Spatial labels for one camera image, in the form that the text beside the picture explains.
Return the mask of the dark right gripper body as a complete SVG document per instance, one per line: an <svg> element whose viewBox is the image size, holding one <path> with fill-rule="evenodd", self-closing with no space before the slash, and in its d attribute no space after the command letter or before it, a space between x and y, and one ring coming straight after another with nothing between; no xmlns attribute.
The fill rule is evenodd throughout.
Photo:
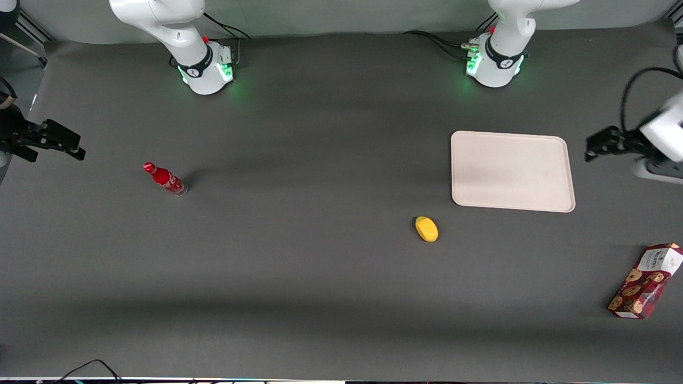
<svg viewBox="0 0 683 384"><path fill-rule="evenodd" d="M19 107L10 105L1 109L2 151L11 153L11 146L27 146L44 149L39 138L41 123L25 119Z"/></svg>

